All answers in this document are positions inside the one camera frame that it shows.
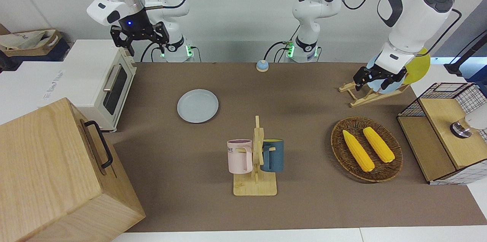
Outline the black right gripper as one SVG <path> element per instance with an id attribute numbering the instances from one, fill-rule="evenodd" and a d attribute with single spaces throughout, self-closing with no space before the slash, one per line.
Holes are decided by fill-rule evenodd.
<path id="1" fill-rule="evenodd" d="M 151 42 L 157 44 L 162 54 L 165 53 L 165 47 L 169 43 L 167 28 L 162 21 L 152 25 L 145 8 L 138 13 L 121 18 L 119 24 L 120 26 L 111 26 L 111 37 L 115 46 L 127 50 L 130 56 L 134 56 L 132 41 L 145 40 L 151 34 Z M 122 39 L 121 34 L 126 35 L 126 38 Z"/>

